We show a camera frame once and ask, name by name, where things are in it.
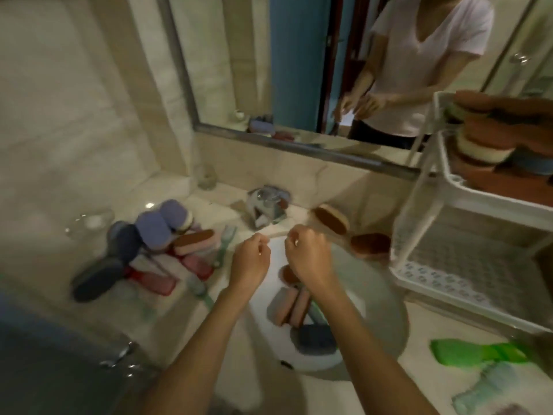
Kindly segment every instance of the mirror frame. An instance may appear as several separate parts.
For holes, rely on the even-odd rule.
[[[391,161],[387,160],[368,159],[360,156],[337,153],[314,146],[290,143],[273,138],[267,138],[259,134],[236,131],[234,129],[217,127],[215,125],[201,122],[200,115],[198,114],[196,100],[194,97],[194,92],[190,83],[190,76],[186,68],[185,55],[180,43],[180,38],[177,32],[173,12],[171,10],[171,2],[170,0],[157,0],[157,2],[162,16],[163,27],[169,41],[171,56],[179,75],[179,82],[183,90],[184,97],[186,99],[192,127],[195,132],[201,132],[204,134],[214,135],[215,137],[255,144],[256,146],[274,148],[283,152],[301,154],[314,159],[344,164],[347,166],[370,170],[377,173],[384,173],[407,180],[415,180],[420,174],[419,168],[407,167],[404,165],[392,163]]]

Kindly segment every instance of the mirror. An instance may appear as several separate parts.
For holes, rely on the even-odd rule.
[[[399,165],[416,164],[424,149],[434,91],[486,90],[498,70],[516,72],[508,48],[537,8],[536,0],[169,1],[201,123]],[[549,20],[553,3],[543,3]],[[527,39],[541,52],[549,27],[534,28]]]

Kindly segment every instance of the white t-shirt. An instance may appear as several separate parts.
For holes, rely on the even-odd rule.
[[[372,32],[388,37],[380,76],[372,93],[408,93],[428,87],[436,67],[447,52],[484,54],[493,26],[493,6],[488,0],[461,0],[424,42],[416,35],[416,17],[421,0],[390,0]],[[396,106],[363,120],[370,127],[391,135],[416,137],[429,105]]]

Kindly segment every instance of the person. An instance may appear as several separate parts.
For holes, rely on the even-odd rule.
[[[351,139],[410,149],[424,131],[434,92],[484,54],[493,19],[488,0],[390,0],[372,27],[361,74],[338,102],[336,121],[353,110]]]
[[[143,415],[203,415],[208,411],[232,328],[269,269],[268,242],[258,233],[237,247],[228,287],[148,393]],[[295,226],[285,240],[285,250],[294,273],[328,320],[365,413],[438,415],[363,323],[332,269],[326,236]]]

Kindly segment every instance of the white basin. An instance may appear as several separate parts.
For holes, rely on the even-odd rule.
[[[269,272],[250,301],[250,310],[259,333],[273,357],[284,361],[302,374],[327,380],[349,380],[340,351],[328,356],[306,356],[290,340],[289,325],[277,327],[267,318],[267,307],[285,286],[278,274],[287,265],[285,236],[270,240]],[[382,342],[385,351],[395,358],[403,352],[409,328],[405,305],[394,286],[384,276],[384,268],[353,257],[336,243],[332,244],[335,271],[348,296],[365,319],[367,327]],[[309,316],[306,323],[311,323]]]

